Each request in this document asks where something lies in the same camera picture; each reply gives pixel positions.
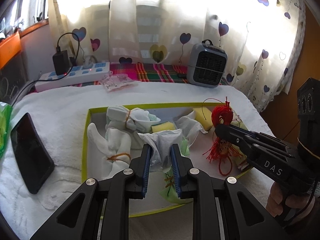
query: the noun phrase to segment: power strip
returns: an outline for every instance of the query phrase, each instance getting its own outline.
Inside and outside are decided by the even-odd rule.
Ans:
[[[40,79],[52,80],[52,82],[39,81],[35,87],[37,92],[41,92],[52,88],[99,81],[106,74],[110,74],[109,62],[93,64],[90,67],[77,66],[72,68],[68,76],[56,81],[54,80],[63,77],[63,75],[57,76],[55,72],[43,74]]]

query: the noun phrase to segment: red string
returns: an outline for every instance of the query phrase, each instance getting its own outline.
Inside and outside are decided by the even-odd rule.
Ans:
[[[216,127],[218,124],[223,123],[225,125],[230,125],[233,121],[233,111],[230,108],[230,102],[228,102],[228,98],[226,97],[226,101],[224,105],[216,106],[211,114],[211,121],[214,127]],[[207,159],[210,160],[217,160],[219,159],[219,172],[222,176],[227,176],[232,171],[232,161],[230,159],[230,151],[231,154],[237,155],[237,150],[234,149],[230,143],[227,143],[224,140],[221,140],[219,137],[215,139],[213,142],[212,147],[207,151],[209,152],[209,155],[207,156]],[[225,159],[228,159],[230,161],[230,170],[228,173],[224,174],[221,171],[221,161],[225,162]]]

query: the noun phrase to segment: white wall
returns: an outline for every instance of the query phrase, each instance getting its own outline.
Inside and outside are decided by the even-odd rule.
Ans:
[[[28,80],[36,80],[54,71],[52,56],[56,53],[49,25],[42,26],[21,38],[22,60]]]

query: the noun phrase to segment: plaid cloth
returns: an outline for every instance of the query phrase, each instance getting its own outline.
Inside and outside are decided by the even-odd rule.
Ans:
[[[163,64],[110,64],[110,71],[115,74],[127,74],[132,80],[142,82],[167,82],[167,83],[188,83],[187,79],[180,78],[178,75],[187,74],[186,66],[163,65]],[[100,85],[99,81],[87,82],[75,87],[84,87],[91,85]],[[228,85],[225,79],[222,79],[220,85]]]

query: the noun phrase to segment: curtain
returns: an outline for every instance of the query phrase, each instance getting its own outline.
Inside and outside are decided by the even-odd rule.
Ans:
[[[258,111],[288,93],[305,30],[302,0],[49,0],[48,14],[55,42],[80,37],[79,65],[187,65],[192,46],[209,39],[228,55],[228,84]],[[60,47],[74,54],[76,37]]]

